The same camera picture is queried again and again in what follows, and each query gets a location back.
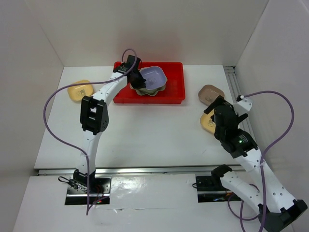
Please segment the large green scalloped bowl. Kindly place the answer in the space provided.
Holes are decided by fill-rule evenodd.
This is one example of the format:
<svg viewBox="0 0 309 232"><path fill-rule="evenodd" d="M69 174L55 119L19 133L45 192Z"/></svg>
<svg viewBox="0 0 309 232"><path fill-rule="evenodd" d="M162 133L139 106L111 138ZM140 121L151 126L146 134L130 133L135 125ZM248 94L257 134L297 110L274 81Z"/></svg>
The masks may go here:
<svg viewBox="0 0 309 232"><path fill-rule="evenodd" d="M164 84L161 87L155 88L155 89L147 89L147 88L141 88L141 89L134 89L131 84L129 84L130 89L134 90L139 96L148 95L148 96L155 96L158 92L164 91L166 89L166 84Z"/></svg>

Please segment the purple square plate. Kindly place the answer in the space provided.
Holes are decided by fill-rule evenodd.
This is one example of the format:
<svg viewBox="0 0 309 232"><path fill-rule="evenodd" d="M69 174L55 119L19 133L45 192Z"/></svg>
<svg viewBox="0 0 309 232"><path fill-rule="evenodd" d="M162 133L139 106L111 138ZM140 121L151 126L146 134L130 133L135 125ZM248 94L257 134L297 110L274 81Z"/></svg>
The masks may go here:
<svg viewBox="0 0 309 232"><path fill-rule="evenodd" d="M140 73L145 79L145 88L148 90L160 88L167 82L167 77L164 71L158 66L142 68Z"/></svg>

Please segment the yellow square plate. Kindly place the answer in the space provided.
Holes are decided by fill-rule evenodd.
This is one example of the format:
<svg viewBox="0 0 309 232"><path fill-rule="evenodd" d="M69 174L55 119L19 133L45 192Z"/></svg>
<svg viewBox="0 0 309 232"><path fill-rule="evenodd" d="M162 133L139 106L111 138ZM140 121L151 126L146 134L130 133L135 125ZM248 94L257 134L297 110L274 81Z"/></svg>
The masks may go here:
<svg viewBox="0 0 309 232"><path fill-rule="evenodd" d="M209 114L203 113L200 118L200 124L204 130L214 135L216 125L211 118L213 115L214 110L212 110Z"/></svg>
<svg viewBox="0 0 309 232"><path fill-rule="evenodd" d="M79 84L77 86L71 86L68 88L67 92L69 98L73 102L81 102L84 96L91 96L94 93L94 89L92 84L89 84L90 81L88 80L81 80L75 82L74 84Z"/></svg>

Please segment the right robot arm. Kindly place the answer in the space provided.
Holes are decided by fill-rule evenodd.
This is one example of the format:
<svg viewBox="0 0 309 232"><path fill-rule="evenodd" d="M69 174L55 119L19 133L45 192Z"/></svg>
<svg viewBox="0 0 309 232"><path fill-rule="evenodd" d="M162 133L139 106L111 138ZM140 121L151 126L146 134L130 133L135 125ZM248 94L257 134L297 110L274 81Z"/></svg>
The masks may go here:
<svg viewBox="0 0 309 232"><path fill-rule="evenodd" d="M206 110L215 124L214 137L223 149L251 176L254 185L243 181L227 165L215 168L211 185L215 189L226 188L258 215L263 229L280 232L298 219L308 208L303 200L296 199L279 181L265 161L254 138L239 127L248 117L252 101L239 96L235 104L218 96Z"/></svg>

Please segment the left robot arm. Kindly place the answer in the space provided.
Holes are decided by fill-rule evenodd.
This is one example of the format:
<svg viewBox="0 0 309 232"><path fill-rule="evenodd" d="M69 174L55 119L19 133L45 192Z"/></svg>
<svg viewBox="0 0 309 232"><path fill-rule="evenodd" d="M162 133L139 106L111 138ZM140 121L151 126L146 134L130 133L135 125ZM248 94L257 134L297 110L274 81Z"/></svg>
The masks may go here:
<svg viewBox="0 0 309 232"><path fill-rule="evenodd" d="M128 84L144 88L145 79L139 71L141 59L129 55L127 60L113 69L108 83L90 97L82 99L80 123L83 130L83 145L80 161L73 173L73 180L85 193L93 191L96 185L96 154L101 135L109 124L108 106L115 96Z"/></svg>

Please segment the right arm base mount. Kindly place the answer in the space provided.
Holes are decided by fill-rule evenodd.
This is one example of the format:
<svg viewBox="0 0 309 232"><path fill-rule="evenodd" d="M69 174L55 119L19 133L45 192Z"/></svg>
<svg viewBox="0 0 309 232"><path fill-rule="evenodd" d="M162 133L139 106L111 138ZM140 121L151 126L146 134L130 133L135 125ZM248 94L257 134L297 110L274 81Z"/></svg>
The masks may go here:
<svg viewBox="0 0 309 232"><path fill-rule="evenodd" d="M192 187L197 190L199 203L241 201L237 195L215 182L211 176L196 176Z"/></svg>

